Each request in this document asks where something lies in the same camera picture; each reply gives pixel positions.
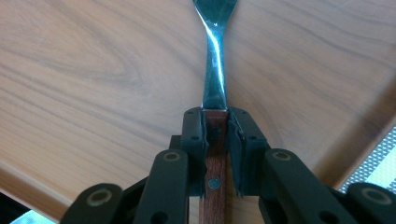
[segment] wooden table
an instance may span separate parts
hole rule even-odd
[[[201,104],[205,56],[191,1],[1,1],[0,190],[59,219],[147,176]],[[229,104],[336,187],[395,124],[396,2],[240,0],[225,63]],[[227,222],[262,223],[228,189]]]

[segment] perforated metal surface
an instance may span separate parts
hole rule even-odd
[[[370,182],[396,193],[396,127],[376,147],[339,190],[356,182]]]

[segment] wooden tabletop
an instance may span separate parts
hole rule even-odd
[[[240,0],[224,48],[229,105],[325,184],[395,124],[394,0]],[[191,1],[1,1],[0,191],[57,220],[144,178],[201,104],[205,57]],[[227,222],[262,223],[228,189]]]

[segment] shiny metal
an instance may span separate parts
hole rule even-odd
[[[202,109],[227,110],[223,35],[236,0],[192,0],[207,34],[207,58]]]

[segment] wooden handle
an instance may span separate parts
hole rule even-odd
[[[200,202],[200,224],[225,222],[226,161],[224,139],[227,131],[226,111],[205,111],[207,141],[205,176],[206,197]]]

